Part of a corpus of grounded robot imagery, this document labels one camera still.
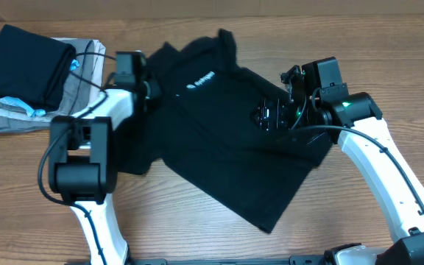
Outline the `black polo shirt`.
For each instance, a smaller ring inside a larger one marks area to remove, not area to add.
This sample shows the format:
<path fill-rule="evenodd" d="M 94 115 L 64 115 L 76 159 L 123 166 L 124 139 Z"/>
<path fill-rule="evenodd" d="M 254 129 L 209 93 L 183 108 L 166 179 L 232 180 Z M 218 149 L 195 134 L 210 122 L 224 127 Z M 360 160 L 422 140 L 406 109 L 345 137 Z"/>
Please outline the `black polo shirt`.
<path fill-rule="evenodd" d="M 119 171 L 145 174 L 162 160 L 181 177 L 252 225 L 272 232 L 307 174 L 331 148 L 323 131 L 260 130 L 251 114 L 264 98 L 287 93 L 236 62 L 231 32 L 177 50 L 168 43 L 147 68 L 161 95 L 140 121 L 115 132 Z"/>

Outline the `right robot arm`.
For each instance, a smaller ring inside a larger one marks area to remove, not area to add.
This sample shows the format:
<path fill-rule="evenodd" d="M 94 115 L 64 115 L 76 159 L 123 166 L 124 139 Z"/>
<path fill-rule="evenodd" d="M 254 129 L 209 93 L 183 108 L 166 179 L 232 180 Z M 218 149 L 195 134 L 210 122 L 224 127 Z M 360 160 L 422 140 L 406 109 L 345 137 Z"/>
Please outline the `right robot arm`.
<path fill-rule="evenodd" d="M 293 66 L 280 79 L 289 98 L 262 99 L 251 119 L 264 131 L 326 131 L 361 172 L 393 241 L 387 249 L 351 243 L 290 261 L 424 264 L 424 187 L 399 152 L 373 98 L 368 93 L 349 93 L 334 57 Z"/>

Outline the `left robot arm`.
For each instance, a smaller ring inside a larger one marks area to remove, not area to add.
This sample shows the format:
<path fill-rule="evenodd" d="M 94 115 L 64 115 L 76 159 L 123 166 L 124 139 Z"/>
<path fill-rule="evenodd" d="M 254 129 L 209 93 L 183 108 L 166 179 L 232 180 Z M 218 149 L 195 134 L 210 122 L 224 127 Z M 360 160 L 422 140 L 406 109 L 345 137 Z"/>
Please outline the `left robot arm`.
<path fill-rule="evenodd" d="M 85 109 L 51 122 L 38 186 L 45 198 L 76 216 L 88 243 L 89 264 L 132 262 L 113 205 L 118 177 L 114 131 L 123 121 L 139 120 L 147 101 L 159 96 L 152 72 L 116 72 Z"/>

